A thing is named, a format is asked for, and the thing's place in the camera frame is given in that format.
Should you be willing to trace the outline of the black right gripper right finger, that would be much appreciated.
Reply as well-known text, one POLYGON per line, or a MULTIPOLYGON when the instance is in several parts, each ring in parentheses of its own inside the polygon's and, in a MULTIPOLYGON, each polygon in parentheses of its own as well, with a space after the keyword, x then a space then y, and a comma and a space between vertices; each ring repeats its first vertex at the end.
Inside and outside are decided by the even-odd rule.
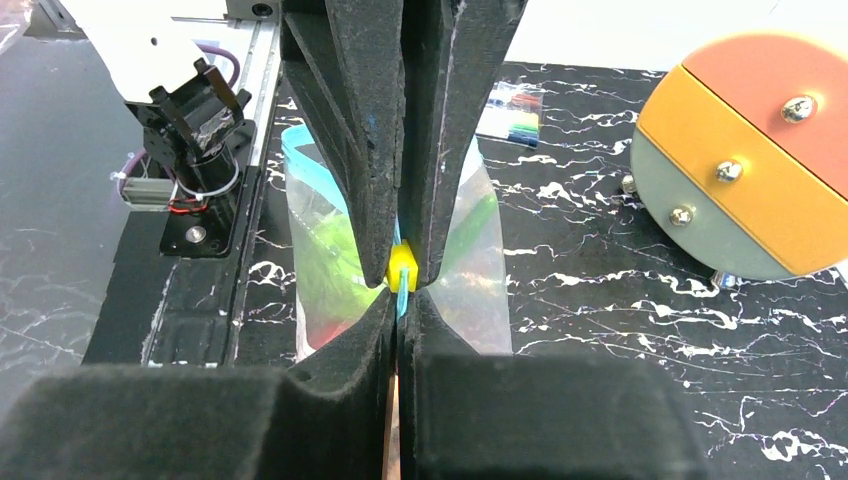
POLYGON ((707 479, 681 388, 595 354, 476 352, 429 293, 397 304, 405 479, 707 479))

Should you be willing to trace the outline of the green bean pod toy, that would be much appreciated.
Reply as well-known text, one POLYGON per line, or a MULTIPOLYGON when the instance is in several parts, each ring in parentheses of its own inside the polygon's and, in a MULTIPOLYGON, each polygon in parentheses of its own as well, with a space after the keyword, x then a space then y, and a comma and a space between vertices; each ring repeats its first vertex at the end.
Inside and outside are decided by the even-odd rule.
POLYGON ((486 194, 475 204, 470 212, 452 227, 445 245, 442 273, 452 269, 480 238, 484 227, 498 212, 498 201, 494 193, 486 194))

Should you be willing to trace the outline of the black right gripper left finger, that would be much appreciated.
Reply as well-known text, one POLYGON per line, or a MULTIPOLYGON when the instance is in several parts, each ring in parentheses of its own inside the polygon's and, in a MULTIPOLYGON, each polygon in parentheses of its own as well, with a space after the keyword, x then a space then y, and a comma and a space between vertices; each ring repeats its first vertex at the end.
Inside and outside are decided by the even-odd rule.
POLYGON ((89 365, 1 428, 5 479, 378 479, 395 299, 292 368, 89 365))

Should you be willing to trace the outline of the green custard apple toy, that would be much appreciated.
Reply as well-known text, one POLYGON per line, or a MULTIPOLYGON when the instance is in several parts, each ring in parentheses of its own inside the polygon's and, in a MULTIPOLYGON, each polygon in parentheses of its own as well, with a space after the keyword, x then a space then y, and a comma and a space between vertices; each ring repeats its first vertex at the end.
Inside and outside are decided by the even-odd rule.
POLYGON ((332 214, 308 231, 298 273, 307 336, 325 342, 359 320, 379 290, 366 285, 350 220, 332 214))

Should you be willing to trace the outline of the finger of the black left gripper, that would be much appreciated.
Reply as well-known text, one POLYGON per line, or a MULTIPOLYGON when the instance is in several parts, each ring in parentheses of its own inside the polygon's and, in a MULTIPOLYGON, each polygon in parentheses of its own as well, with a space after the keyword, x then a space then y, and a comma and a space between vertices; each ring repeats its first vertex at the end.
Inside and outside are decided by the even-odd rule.
POLYGON ((367 286, 383 281, 403 143, 400 1, 284 1, 284 77, 342 192, 367 286))
POLYGON ((523 0, 404 4, 400 231, 418 287, 439 275, 463 162, 525 8, 523 0))

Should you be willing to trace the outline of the clear zip top bag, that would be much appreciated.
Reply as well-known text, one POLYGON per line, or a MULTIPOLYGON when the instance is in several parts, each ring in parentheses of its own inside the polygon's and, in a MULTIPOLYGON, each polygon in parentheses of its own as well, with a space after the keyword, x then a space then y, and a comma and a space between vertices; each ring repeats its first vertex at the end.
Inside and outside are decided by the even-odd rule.
MULTIPOLYGON (((303 361, 352 327, 368 309, 359 320, 325 342, 315 343, 307 336, 305 309, 298 290, 298 273, 302 265, 302 250, 307 233, 329 215, 343 214, 348 218, 349 216, 341 191, 308 129, 305 126, 286 129, 282 135, 282 147, 285 154, 287 200, 297 282, 297 355, 303 361)), ((462 169, 457 212, 451 222, 450 231, 470 212, 480 198, 490 193, 494 193, 494 189, 483 165, 482 156, 478 147, 471 145, 462 169)), ((379 290, 379 293, 371 304, 383 292, 390 293, 395 299, 395 322, 391 338, 392 363, 389 371, 389 400, 384 440, 384 472, 400 469, 397 304, 412 294, 396 298, 386 285, 375 288, 379 290)), ((499 209, 484 227, 472 250, 446 273, 442 273, 441 269, 438 279, 423 291, 430 294, 439 314, 447 324, 476 352, 483 355, 511 352, 499 209)))

